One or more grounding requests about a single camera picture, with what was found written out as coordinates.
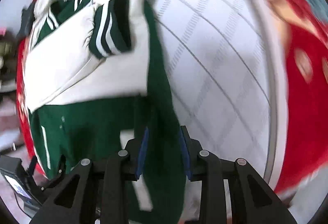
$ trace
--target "pink object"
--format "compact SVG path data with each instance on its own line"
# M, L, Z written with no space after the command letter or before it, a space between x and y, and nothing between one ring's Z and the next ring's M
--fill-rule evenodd
M6 30L6 28L0 27L0 36L5 36Z

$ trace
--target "green fabric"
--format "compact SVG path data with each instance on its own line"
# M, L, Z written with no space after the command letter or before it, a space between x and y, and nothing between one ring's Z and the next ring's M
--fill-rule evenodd
M83 0L82 4L87 5L89 1ZM57 2L52 7L60 23L75 13L72 2L74 4L74 0ZM62 11L58 11L60 4L64 5ZM96 161L119 151L121 131L134 129L134 136L138 138L143 136L148 127L150 138L143 177L153 210L139 210L136 194L129 182L129 219L142 224L176 224L182 212L185 186L178 144L179 122L173 110L153 12L147 2L144 13L150 33L147 97L117 97L70 105L45 105L29 114L30 126L37 154L49 178L55 176L62 154L66 156L69 172L83 158ZM44 38L51 32L43 27L40 37ZM41 126L46 131L50 169L47 167Z
M112 28L110 36L116 48L121 52L131 50L131 37L129 27L129 0L114 0L109 3L112 12Z
M50 7L52 10L52 13L55 15L57 21L59 24L65 22L68 20L71 16L73 16L75 13L83 9L89 2L90 0L82 0L81 4L78 5L76 11L74 11L74 2L75 0L69 0L69 1L57 1L54 2ZM51 34L54 30L51 30L50 27L48 26L47 22L43 25L42 29L40 30L39 37L37 40L37 44L43 40L46 36Z

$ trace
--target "red cloth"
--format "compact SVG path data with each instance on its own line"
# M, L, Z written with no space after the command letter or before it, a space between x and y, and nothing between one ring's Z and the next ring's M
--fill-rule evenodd
M289 122L281 175L275 192L296 186L328 161L328 83L322 69L322 58L328 49L312 33L290 24L291 42L286 57L288 77ZM313 75L306 82L295 62L295 50L306 52Z
M311 6L306 0L286 0L295 14L301 19L301 20L309 20L314 28L316 29L316 32L318 34L319 39L322 42L327 42L328 36L327 36L327 25L321 21L319 21L313 14Z
M30 125L28 124L27 119L27 112L25 112L24 107L24 82L23 82L23 69L22 69L22 62L24 60L24 52L25 52L25 39L21 41L18 47L18 54L17 54L17 100L16 106L19 112L19 121L20 127L23 133L23 137L25 140L27 152L30 158L35 155L34 148L33 148L33 140L30 132ZM37 171L41 174L44 174L39 164L36 167Z

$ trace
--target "metal screw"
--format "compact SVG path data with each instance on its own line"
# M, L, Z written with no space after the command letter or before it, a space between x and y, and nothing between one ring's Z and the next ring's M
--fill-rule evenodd
M199 152L199 154L200 154L201 156L209 156L209 152L206 151L206 150L201 150L201 151Z
M128 154L127 150L121 150L118 152L119 156L126 156Z
M90 160L89 159L87 159L87 158L85 158L85 159L83 159L82 161L81 161L81 165L82 166L87 166L87 165L89 165L90 164Z
M241 166L244 166L244 165L247 164L246 160L243 159L243 158L239 158L239 159L237 160L237 163L238 163L239 165L241 165Z

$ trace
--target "striped cuff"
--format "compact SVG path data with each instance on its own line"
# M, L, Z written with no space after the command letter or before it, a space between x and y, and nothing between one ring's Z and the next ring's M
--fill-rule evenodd
M95 29L89 48L97 58L107 58L131 50L129 0L110 0L95 14Z
M58 20L55 15L52 13L51 6L49 8L48 16L47 16L47 24L51 30L57 29L59 27Z

